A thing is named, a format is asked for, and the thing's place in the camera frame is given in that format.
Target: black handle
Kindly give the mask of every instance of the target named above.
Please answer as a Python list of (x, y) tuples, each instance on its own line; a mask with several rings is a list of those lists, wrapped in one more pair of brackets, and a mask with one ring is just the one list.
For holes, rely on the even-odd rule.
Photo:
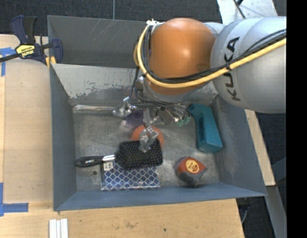
[(92, 167), (102, 164), (104, 156), (87, 156), (75, 161), (75, 166), (80, 168)]

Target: wooden board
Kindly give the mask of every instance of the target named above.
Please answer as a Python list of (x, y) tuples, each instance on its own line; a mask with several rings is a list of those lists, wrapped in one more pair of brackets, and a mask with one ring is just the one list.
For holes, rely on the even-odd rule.
[[(43, 42), (47, 42), (47, 37), (43, 38)], [(0, 48), (17, 45), (18, 39), (14, 35), (0, 35)], [(38, 61), (20, 58), (5, 62), (5, 67), (5, 76), (0, 75), (0, 129), (4, 115), (4, 131), (0, 132), (1, 149), (4, 143), (3, 178), (0, 170), (0, 182), (4, 182), (3, 201), (52, 200), (48, 68)]]
[(50, 219), (68, 219), (72, 238), (244, 238), (234, 199), (54, 212), (52, 202), (0, 218), (1, 237), (46, 238)]
[(275, 186), (276, 181), (271, 169), (271, 163), (268, 156), (267, 148), (263, 140), (260, 125), (255, 111), (245, 110), (249, 129), (253, 139), (253, 144), (258, 157), (261, 173), (263, 176), (264, 184), (266, 186)]

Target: teal object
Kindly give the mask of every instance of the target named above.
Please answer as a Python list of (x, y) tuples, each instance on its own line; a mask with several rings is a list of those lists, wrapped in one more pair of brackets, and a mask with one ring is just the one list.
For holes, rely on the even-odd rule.
[(201, 104), (191, 104), (189, 112), (196, 122), (197, 148), (204, 153), (216, 153), (223, 148), (212, 109)]

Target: yellow cable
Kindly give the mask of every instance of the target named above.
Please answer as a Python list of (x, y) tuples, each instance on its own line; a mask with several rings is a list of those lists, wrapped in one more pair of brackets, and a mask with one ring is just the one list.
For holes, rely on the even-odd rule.
[(142, 41), (143, 41), (143, 38), (144, 38), (144, 35), (145, 35), (145, 32), (147, 31), (149, 26), (146, 26), (146, 28), (144, 29), (144, 31), (142, 32), (140, 38), (139, 38), (139, 42), (135, 48), (135, 50), (137, 50), (137, 60), (135, 58), (135, 55), (133, 56), (134, 58), (134, 62), (136, 63), (137, 66), (140, 67), (141, 71), (146, 75), (146, 78), (148, 80), (150, 80), (152, 83), (158, 85), (158, 86), (162, 86), (162, 87), (166, 87), (166, 88), (182, 88), (182, 87), (191, 87), (191, 86), (195, 86), (195, 85), (198, 85), (198, 84), (202, 84), (202, 83), (205, 83), (207, 81), (210, 81), (210, 80), (213, 80), (214, 78), (216, 77), (219, 77), (221, 75), (223, 75), (224, 73), (230, 71), (231, 69), (235, 69), (236, 67), (238, 66), (241, 66), (247, 62), (250, 62), (278, 47), (281, 47), (282, 45), (285, 45), (287, 43), (287, 38), (283, 39), (282, 41), (279, 41), (275, 44), (272, 44), (254, 54), (251, 54), (243, 59), (240, 59), (239, 61), (236, 61), (236, 62), (233, 62), (229, 65), (230, 67), (230, 70), (227, 69), (226, 67), (220, 69), (219, 71), (216, 71), (214, 73), (212, 73), (211, 75), (208, 75), (208, 76), (205, 76), (205, 77), (202, 77), (202, 78), (199, 78), (199, 79), (196, 79), (196, 80), (192, 80), (192, 81), (189, 81), (189, 82), (184, 82), (184, 83), (175, 83), (175, 84), (170, 84), (170, 83), (164, 83), (164, 82), (161, 82), (161, 81), (158, 81), (156, 80), (155, 78), (153, 78), (149, 73), (147, 73), (147, 70), (145, 68), (145, 66), (143, 65), (143, 62), (142, 62), (142, 59), (141, 59), (141, 46), (142, 46)]

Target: blue painter's tape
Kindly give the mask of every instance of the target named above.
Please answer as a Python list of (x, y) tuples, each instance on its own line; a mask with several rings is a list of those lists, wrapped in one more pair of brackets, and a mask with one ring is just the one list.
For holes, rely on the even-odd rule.
[(29, 203), (3, 204), (3, 183), (0, 183), (0, 217), (5, 213), (11, 212), (28, 212)]
[[(12, 49), (11, 47), (0, 49), (0, 54), (2, 55), (2, 57), (13, 55), (15, 53), (16, 53), (15, 50)], [(1, 77), (3, 77), (4, 75), (5, 75), (5, 62), (3, 62), (1, 65)]]

